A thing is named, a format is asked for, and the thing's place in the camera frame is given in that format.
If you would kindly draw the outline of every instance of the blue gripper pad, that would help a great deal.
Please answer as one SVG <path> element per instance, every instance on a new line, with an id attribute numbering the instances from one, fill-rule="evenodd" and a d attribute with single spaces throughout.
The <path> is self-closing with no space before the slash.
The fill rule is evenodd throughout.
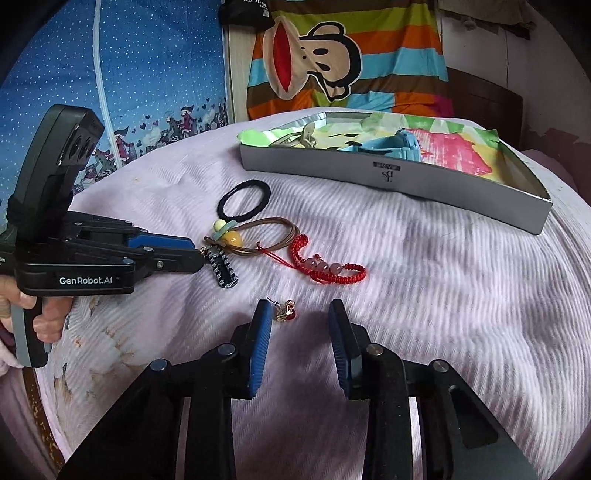
<path id="1" fill-rule="evenodd" d="M 250 376 L 248 390 L 251 396 L 255 396 L 262 383 L 262 375 L 265 370 L 267 349 L 271 338 L 271 326 L 273 324 L 274 306 L 268 300 L 259 300 L 256 306 L 251 327 L 247 334 L 247 348 L 250 350 Z"/>
<path id="2" fill-rule="evenodd" d="M 356 393 L 362 388 L 363 383 L 361 346 L 358 344 L 353 327 L 342 300 L 330 302 L 329 332 L 335 354 L 336 371 L 339 376 L 339 385 L 350 400 L 358 398 Z M 355 327 L 365 332 L 366 342 L 369 343 L 369 336 L 365 329 L 359 325 Z"/>
<path id="3" fill-rule="evenodd" d="M 130 238 L 127 242 L 130 248 L 153 247 L 195 250 L 195 244 L 190 238 L 182 236 L 157 235 L 155 233 L 141 233 Z"/>

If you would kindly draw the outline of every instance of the human hand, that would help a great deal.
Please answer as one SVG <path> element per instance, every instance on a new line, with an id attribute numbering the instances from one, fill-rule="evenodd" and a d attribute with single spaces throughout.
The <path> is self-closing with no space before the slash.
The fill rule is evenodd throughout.
<path id="1" fill-rule="evenodd" d="M 49 297 L 43 304 L 43 312 L 33 320 L 33 329 L 37 338 L 45 343 L 54 343 L 61 338 L 66 316 L 72 309 L 73 297 Z M 0 322 L 13 333 L 10 305 L 19 305 L 23 309 L 32 309 L 37 302 L 35 297 L 25 295 L 17 287 L 12 277 L 0 275 Z"/>

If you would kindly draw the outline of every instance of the white bedsheet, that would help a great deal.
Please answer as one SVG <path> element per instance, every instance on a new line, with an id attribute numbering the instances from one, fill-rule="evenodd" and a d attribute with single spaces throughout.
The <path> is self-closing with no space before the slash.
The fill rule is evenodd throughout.
<path id="1" fill-rule="evenodd" d="M 400 357 L 447 359 L 547 478 L 591 418 L 591 208 L 523 156 L 554 200 L 539 236 L 398 193 L 242 168 L 239 131 L 319 110 L 180 141 L 74 198 L 72 209 L 200 245 L 219 198 L 241 181 L 264 179 L 272 197 L 259 217 L 293 220 L 310 237 L 306 254 L 363 264 L 369 274 L 356 285 L 322 286 L 265 256 L 232 257 L 240 282 L 230 290 L 205 267 L 155 275 L 132 295 L 78 299 L 63 340 L 38 371 L 66 458 L 149 361 L 198 358 L 268 296 L 294 299 L 298 318 L 273 326 L 258 396 L 235 404 L 238 478 L 360 479 L 366 406 L 339 389 L 326 323 L 329 302 L 341 298 L 350 318 Z M 249 210 L 257 197 L 239 193 L 226 211 Z M 246 239 L 266 243 L 281 234 L 262 228 Z"/>

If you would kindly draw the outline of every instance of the gripper handle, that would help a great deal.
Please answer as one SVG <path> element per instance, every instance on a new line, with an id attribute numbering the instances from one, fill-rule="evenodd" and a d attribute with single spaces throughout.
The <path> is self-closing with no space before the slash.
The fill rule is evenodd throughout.
<path id="1" fill-rule="evenodd" d="M 50 343 L 43 343 L 33 330 L 33 320 L 41 314 L 43 299 L 38 298 L 31 310 L 12 305 L 12 328 L 17 344 L 17 360 L 24 367 L 41 368 L 47 365 Z"/>

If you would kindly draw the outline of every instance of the earring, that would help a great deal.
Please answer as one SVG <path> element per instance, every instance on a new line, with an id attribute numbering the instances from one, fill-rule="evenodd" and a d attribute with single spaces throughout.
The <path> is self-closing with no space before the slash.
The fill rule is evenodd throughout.
<path id="1" fill-rule="evenodd" d="M 287 300 L 284 304 L 273 301 L 269 297 L 267 300 L 275 306 L 274 320 L 276 322 L 287 322 L 296 318 L 296 303 L 293 300 Z"/>

